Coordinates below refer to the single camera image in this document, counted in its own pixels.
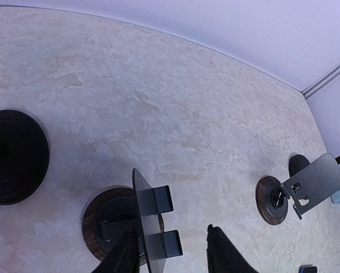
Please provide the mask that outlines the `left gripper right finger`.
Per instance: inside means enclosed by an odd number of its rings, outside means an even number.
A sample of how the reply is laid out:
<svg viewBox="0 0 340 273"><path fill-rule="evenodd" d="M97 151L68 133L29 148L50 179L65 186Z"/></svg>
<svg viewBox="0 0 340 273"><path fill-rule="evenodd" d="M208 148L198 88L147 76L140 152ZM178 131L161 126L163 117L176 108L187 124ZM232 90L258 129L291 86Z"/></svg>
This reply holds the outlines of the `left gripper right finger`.
<svg viewBox="0 0 340 273"><path fill-rule="evenodd" d="M257 272L240 254L220 227L207 228L208 272Z"/></svg>

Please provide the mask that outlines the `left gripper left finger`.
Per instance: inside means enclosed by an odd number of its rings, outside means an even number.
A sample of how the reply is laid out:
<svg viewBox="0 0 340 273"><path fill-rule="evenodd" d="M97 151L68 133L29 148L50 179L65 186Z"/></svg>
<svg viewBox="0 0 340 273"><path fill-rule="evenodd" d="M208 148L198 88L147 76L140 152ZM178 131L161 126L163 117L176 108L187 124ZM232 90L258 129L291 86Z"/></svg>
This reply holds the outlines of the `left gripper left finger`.
<svg viewBox="0 0 340 273"><path fill-rule="evenodd" d="M126 230L113 249L92 273L133 273L140 271L138 237L135 229Z"/></svg>

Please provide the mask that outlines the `folding plate phone stand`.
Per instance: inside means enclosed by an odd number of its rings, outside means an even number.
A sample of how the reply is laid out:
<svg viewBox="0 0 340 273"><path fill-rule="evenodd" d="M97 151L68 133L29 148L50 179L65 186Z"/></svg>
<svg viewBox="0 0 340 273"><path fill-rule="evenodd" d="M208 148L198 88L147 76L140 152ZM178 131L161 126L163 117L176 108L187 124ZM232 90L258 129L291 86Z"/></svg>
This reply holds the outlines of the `folding plate phone stand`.
<svg viewBox="0 0 340 273"><path fill-rule="evenodd" d="M169 186L152 187L135 168L131 188L106 190L89 203L82 221L84 242L101 263L119 237L135 229L140 267L163 272L167 259L183 255L179 232L164 228L162 215L173 209Z"/></svg>
<svg viewBox="0 0 340 273"><path fill-rule="evenodd" d="M273 176L262 177L256 186L257 209L270 225L282 223L288 213L288 200L299 219L340 189L340 164L332 154L318 159L281 183Z"/></svg>

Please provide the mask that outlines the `black pole phone stand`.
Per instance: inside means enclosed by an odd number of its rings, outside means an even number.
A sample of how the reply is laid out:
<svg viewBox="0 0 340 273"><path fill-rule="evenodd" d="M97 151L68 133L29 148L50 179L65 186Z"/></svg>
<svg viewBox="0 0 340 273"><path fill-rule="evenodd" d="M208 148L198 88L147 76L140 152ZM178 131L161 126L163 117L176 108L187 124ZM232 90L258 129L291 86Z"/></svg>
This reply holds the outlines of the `black pole phone stand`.
<svg viewBox="0 0 340 273"><path fill-rule="evenodd" d="M0 110L0 205L30 197L48 170L50 149L36 120L17 110Z"/></svg>
<svg viewBox="0 0 340 273"><path fill-rule="evenodd" d="M337 164L340 164L340 156L338 156L336 159ZM288 164L288 170L289 170L289 176L292 177L296 173L300 172L304 168L306 168L310 164L310 161L308 159L300 154L295 154L289 159Z"/></svg>

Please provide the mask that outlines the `right aluminium frame post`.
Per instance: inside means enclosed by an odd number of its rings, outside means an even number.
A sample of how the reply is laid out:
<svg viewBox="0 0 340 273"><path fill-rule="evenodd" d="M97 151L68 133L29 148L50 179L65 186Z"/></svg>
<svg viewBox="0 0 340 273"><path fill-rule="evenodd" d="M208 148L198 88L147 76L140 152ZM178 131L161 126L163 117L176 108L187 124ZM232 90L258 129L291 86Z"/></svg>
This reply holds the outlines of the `right aluminium frame post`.
<svg viewBox="0 0 340 273"><path fill-rule="evenodd" d="M301 93L304 96L304 99L308 99L315 95L318 91L323 89L326 85L331 83L340 75L340 62L333 66L328 72L326 72L321 78L319 78L316 82L308 86Z"/></svg>

